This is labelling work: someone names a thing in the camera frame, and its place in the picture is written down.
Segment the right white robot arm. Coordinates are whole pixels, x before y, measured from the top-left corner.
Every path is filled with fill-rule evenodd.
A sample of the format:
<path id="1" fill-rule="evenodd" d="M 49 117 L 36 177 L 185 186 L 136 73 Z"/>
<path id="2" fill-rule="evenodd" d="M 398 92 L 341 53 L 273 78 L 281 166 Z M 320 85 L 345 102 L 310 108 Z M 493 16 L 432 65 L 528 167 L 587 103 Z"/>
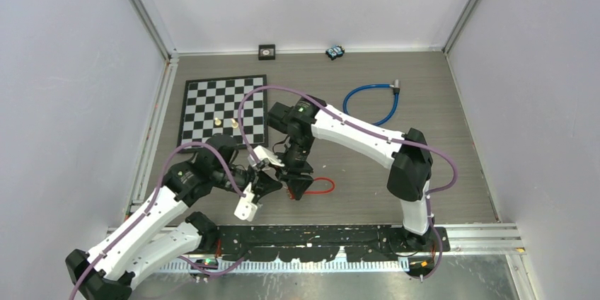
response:
<path id="1" fill-rule="evenodd" d="M 275 103 L 267 114 L 267 124 L 287 137 L 285 150 L 277 153 L 283 167 L 276 170 L 276 176 L 295 200 L 313 183 L 307 159 L 314 141 L 333 142 L 388 169 L 386 188 L 400 200 L 404 244 L 419 251 L 433 242 L 425 201 L 433 160 L 424 148 L 427 142 L 421 131 L 412 128 L 404 134 L 380 128 L 343 115 L 331 105 L 320 109 L 305 98 L 292 107 Z"/>

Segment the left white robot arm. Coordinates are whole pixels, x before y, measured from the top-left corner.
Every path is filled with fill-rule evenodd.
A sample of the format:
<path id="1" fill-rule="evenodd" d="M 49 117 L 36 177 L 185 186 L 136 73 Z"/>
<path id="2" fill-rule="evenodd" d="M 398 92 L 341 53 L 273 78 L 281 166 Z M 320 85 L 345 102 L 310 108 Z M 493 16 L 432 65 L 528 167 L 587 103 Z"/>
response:
<path id="1" fill-rule="evenodd" d="M 88 250 L 73 250 L 66 258 L 73 289 L 85 299 L 128 299 L 137 286 L 170 260 L 196 249 L 211 252 L 217 244 L 217 227 L 201 212 L 192 213 L 175 231 L 155 239 L 169 222 L 183 214 L 213 188 L 238 195 L 233 212 L 252 221 L 259 199 L 282 188 L 264 171 L 285 168 L 279 155 L 263 146 L 250 148 L 249 167 L 237 170 L 231 163 L 235 140 L 219 134 L 207 142 L 190 142 L 175 153 L 195 148 L 195 156 L 177 164 L 167 161 L 163 177 L 149 198 L 123 224 Z"/>

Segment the red cable padlock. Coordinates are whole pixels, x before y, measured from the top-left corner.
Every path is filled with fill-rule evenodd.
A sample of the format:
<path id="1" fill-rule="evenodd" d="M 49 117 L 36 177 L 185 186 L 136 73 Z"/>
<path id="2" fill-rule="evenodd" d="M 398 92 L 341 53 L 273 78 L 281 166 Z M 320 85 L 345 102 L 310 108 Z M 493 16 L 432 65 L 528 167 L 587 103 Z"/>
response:
<path id="1" fill-rule="evenodd" d="M 315 189 L 313 187 L 310 187 L 304 192 L 304 195 L 326 195 L 328 193 L 333 192 L 336 188 L 335 181 L 328 177 L 317 177 L 314 178 L 314 181 L 317 182 L 317 188 Z M 320 186 L 320 183 L 327 183 L 328 187 L 318 188 Z"/>

